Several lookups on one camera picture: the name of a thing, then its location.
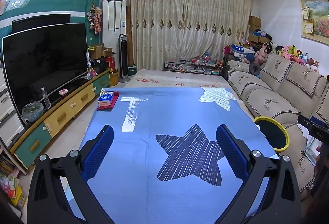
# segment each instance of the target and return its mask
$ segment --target sofa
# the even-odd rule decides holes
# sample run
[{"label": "sofa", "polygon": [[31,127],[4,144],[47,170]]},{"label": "sofa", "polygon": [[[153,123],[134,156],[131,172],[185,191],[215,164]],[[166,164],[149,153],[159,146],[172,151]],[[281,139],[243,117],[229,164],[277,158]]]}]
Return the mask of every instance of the sofa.
[{"label": "sofa", "polygon": [[254,117],[267,116],[287,130],[289,147],[281,153],[290,157],[300,190],[312,185],[314,168],[301,153],[307,143],[298,127],[301,114],[329,124],[329,83],[315,71],[276,54],[266,56],[259,77],[249,65],[229,61],[227,81]]}]

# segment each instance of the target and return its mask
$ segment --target yellow ring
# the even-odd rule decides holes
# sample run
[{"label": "yellow ring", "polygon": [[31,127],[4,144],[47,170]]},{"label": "yellow ring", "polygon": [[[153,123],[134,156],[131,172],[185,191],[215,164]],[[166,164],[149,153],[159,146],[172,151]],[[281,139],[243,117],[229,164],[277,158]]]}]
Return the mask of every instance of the yellow ring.
[{"label": "yellow ring", "polygon": [[254,119],[254,123],[256,124],[256,122],[257,121],[260,121],[260,120],[265,120],[265,121],[271,122],[272,124],[275,124],[276,126],[278,126],[281,129],[281,131],[284,133],[284,135],[286,137],[286,145],[283,148],[281,148],[281,149],[277,149],[277,148],[273,148],[273,149],[277,153],[282,153],[283,151],[285,151],[289,147],[290,138],[289,138],[288,132],[285,130],[285,128],[282,126],[282,124],[280,124],[278,121],[276,121],[276,120],[274,120],[274,119],[272,119],[270,117],[266,117],[266,116],[256,117]]}]

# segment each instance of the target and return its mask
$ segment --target green drawer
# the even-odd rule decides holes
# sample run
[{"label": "green drawer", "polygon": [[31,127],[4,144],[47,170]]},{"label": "green drawer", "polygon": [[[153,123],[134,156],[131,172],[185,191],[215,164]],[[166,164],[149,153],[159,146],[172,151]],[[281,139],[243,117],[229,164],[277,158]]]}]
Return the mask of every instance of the green drawer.
[{"label": "green drawer", "polygon": [[40,154],[43,148],[51,141],[49,134],[44,123],[41,123],[17,148],[15,153],[19,159],[29,167],[36,157]]},{"label": "green drawer", "polygon": [[93,86],[94,86],[94,88],[96,88],[94,91],[95,96],[99,95],[102,88],[106,88],[109,85],[110,85],[110,76],[109,76],[109,73],[107,72],[106,74],[102,75],[100,78],[93,81]]}]

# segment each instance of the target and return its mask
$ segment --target tower fan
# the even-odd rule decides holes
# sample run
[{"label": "tower fan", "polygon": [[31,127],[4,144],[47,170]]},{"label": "tower fan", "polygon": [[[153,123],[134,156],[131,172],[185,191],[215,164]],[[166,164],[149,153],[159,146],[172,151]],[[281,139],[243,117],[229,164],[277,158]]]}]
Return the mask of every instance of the tower fan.
[{"label": "tower fan", "polygon": [[119,82],[125,83],[130,80],[128,77],[128,52],[127,52],[127,36],[119,35],[119,64],[120,78]]}]

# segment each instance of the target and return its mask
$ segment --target yellow bucket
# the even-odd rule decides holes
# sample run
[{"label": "yellow bucket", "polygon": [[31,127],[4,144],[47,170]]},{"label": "yellow bucket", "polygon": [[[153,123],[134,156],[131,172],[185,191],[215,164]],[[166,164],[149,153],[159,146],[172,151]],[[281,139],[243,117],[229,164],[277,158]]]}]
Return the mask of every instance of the yellow bucket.
[{"label": "yellow bucket", "polygon": [[278,121],[270,117],[259,116],[254,119],[254,123],[259,125],[261,132],[264,134],[275,152],[281,153],[289,147],[289,134]]}]

